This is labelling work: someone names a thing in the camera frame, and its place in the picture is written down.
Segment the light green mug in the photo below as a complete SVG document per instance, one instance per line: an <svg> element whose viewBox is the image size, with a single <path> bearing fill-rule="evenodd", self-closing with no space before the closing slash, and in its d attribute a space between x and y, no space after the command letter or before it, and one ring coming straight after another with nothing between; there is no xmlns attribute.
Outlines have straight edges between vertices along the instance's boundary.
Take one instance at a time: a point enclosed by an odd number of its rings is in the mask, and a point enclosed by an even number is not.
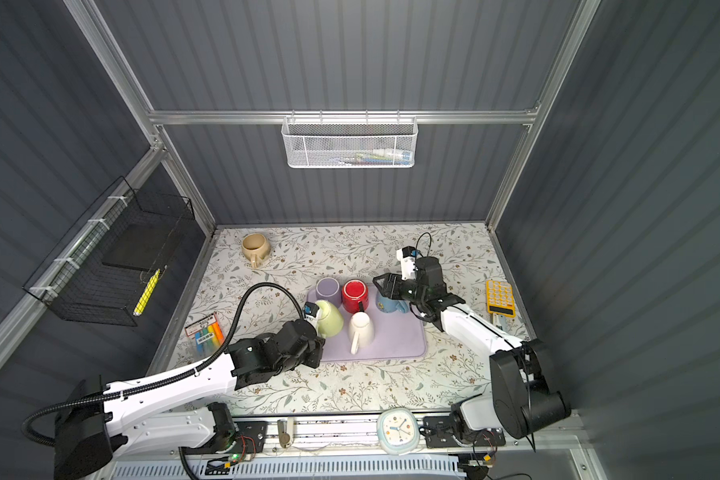
<svg viewBox="0 0 720 480"><path fill-rule="evenodd" d="M316 330L322 338L338 335L344 327L344 318L339 309L327 300L317 300Z"/></svg>

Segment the beige speckled mug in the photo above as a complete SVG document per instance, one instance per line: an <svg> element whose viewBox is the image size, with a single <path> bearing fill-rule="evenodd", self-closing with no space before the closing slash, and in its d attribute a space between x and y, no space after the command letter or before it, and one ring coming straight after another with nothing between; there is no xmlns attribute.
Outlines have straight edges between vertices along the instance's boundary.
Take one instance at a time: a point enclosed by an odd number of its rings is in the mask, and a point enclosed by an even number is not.
<svg viewBox="0 0 720 480"><path fill-rule="evenodd" d="M269 239L262 233L247 235L241 243L242 253L253 269L258 269L271 253Z"/></svg>

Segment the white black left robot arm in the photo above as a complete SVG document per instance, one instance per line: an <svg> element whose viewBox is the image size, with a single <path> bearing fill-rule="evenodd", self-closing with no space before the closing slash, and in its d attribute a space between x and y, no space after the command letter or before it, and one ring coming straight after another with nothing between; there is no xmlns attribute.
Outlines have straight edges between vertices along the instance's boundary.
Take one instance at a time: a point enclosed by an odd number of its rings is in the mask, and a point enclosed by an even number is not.
<svg viewBox="0 0 720 480"><path fill-rule="evenodd" d="M276 333L242 340L225 338L206 359L183 368L105 385L80 382L64 402L41 408L21 424L30 441L54 451L56 479L81 479L135 448L138 429L176 407L263 384L300 365L317 368L324 338L316 323L323 308L297 307L296 319Z"/></svg>

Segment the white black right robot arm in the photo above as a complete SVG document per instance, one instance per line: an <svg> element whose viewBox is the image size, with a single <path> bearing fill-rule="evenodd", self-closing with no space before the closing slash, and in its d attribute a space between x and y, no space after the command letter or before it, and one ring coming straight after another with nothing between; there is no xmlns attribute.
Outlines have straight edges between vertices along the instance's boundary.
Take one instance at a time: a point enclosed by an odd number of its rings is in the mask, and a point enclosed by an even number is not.
<svg viewBox="0 0 720 480"><path fill-rule="evenodd" d="M466 444L498 428L515 439L532 438L571 415L543 342L522 340L481 317L449 291L437 258L414 247L398 250L397 258L401 271L374 277L377 290L407 303L415 317L455 338L489 365L490 392L451 406L451 432L458 442Z"/></svg>

